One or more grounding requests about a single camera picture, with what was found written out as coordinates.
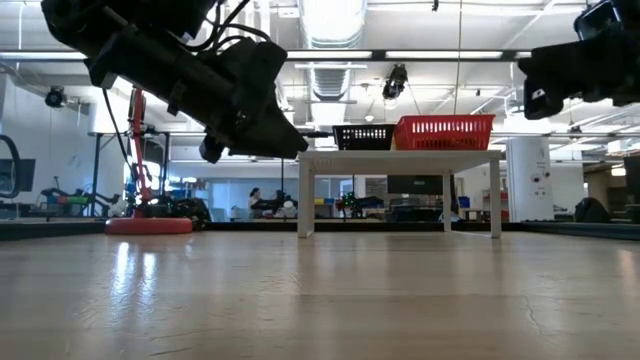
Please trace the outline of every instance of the black basket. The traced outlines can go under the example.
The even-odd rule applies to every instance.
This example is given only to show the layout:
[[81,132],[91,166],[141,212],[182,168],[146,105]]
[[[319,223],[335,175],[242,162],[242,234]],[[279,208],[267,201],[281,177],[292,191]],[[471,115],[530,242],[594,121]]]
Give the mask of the black basket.
[[340,150],[391,150],[395,125],[340,125],[333,137]]

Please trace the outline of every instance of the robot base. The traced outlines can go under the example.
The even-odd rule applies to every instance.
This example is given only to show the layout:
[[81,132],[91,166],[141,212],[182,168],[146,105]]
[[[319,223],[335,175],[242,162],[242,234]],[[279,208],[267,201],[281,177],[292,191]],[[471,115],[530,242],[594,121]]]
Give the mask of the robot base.
[[190,234],[193,224],[186,218],[118,218],[107,221],[107,235]]

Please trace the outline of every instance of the red pole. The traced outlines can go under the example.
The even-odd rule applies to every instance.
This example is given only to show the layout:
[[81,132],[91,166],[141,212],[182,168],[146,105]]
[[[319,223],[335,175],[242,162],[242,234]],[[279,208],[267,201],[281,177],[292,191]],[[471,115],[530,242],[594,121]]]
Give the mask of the red pole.
[[[142,203],[146,204],[151,201],[151,193],[147,189],[144,167],[142,164],[142,146],[140,145],[142,114],[144,109],[144,95],[142,89],[135,88],[133,95],[133,142],[136,149],[136,160],[138,162],[138,181],[140,182],[140,195]],[[144,217],[144,215],[136,210],[133,214],[134,218]]]

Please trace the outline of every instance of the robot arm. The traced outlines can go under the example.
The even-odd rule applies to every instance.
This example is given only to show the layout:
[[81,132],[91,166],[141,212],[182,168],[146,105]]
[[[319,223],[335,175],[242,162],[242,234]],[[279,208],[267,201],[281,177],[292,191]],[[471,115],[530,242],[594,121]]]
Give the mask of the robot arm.
[[231,154],[293,159],[307,142],[275,100],[275,79],[287,52],[270,41],[239,40],[219,52],[218,42],[233,16],[214,23],[202,46],[188,46],[209,10],[224,0],[43,0],[51,34],[87,56],[94,86],[109,89],[118,76],[191,116],[206,128],[201,146],[215,163]]
[[637,1],[603,0],[576,19],[579,41],[536,48],[520,59],[527,119],[558,114],[566,98],[640,102],[639,25]]

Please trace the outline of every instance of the red plastic basket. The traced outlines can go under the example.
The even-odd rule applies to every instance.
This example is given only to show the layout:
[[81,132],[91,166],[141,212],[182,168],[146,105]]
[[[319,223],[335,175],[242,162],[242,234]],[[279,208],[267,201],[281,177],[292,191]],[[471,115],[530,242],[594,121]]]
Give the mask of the red plastic basket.
[[495,115],[403,116],[397,150],[487,150]]

